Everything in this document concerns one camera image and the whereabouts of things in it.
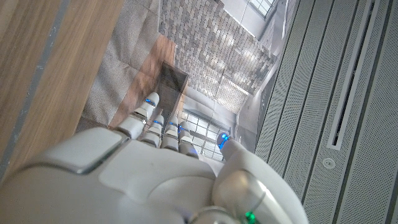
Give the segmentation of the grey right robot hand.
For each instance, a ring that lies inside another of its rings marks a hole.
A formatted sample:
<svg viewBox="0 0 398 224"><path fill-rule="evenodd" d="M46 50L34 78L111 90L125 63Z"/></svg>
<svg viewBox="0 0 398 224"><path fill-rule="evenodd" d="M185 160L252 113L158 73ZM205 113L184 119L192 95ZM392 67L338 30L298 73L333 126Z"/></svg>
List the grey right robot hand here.
<svg viewBox="0 0 398 224"><path fill-rule="evenodd" d="M2 223L307 223L295 192L227 133L223 162L198 155L189 128L152 117L151 93L114 130L84 130L1 185Z"/></svg>

